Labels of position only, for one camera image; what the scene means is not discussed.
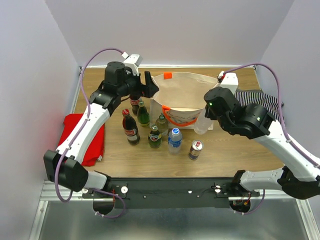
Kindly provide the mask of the blue label water bottle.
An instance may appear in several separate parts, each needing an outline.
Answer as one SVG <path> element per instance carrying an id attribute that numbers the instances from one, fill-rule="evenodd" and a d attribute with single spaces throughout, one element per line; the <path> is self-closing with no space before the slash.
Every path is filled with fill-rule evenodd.
<path id="1" fill-rule="evenodd" d="M 173 128 L 168 135 L 168 151 L 171 154 L 178 154 L 181 150 L 183 135 L 178 128 Z"/>

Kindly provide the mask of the clear plastic water bottle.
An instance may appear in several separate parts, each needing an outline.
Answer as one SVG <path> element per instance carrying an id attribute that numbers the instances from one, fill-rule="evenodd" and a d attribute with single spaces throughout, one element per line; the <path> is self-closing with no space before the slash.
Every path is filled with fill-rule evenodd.
<path id="1" fill-rule="evenodd" d="M 210 118 L 201 115 L 197 118 L 194 124 L 194 132 L 198 135 L 203 135 L 209 130 L 212 125 L 213 121 Z"/>

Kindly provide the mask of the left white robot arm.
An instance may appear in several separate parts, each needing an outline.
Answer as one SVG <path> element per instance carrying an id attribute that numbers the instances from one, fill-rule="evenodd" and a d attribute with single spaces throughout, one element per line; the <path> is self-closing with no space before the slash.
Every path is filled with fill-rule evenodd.
<path id="1" fill-rule="evenodd" d="M 101 198 L 110 194 L 111 177 L 87 171 L 82 162 L 98 130 L 112 116 L 123 97 L 151 98 L 159 91 L 149 71 L 145 71 L 144 77 L 145 82 L 142 83 L 141 75 L 134 75 L 133 68 L 122 62 L 107 64 L 104 80 L 91 94 L 89 104 L 71 134 L 56 150 L 47 150 L 43 156 L 49 181 L 74 192 L 93 189 Z"/>

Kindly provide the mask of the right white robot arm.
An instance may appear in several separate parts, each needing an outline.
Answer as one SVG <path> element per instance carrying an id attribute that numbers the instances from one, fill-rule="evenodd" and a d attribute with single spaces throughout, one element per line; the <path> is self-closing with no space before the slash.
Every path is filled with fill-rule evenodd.
<path id="1" fill-rule="evenodd" d="M 230 135 L 260 143 L 284 164 L 269 171 L 237 171 L 229 187 L 233 195 L 254 190 L 279 190 L 300 200 L 319 195 L 320 169 L 316 166 L 319 158 L 294 139 L 286 139 L 280 122 L 263 105 L 241 106 L 234 94 L 223 87 L 209 90 L 204 101 L 207 118 L 217 120 Z"/>

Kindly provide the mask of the beige canvas tote bag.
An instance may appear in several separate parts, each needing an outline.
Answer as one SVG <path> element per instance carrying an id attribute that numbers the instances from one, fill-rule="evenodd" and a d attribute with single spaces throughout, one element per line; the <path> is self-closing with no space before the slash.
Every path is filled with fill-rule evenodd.
<path id="1" fill-rule="evenodd" d="M 150 99 L 149 124 L 164 114 L 170 129 L 193 129 L 206 105 L 205 93 L 218 84 L 214 77 L 191 72 L 165 72 L 152 81 L 159 91 Z"/>

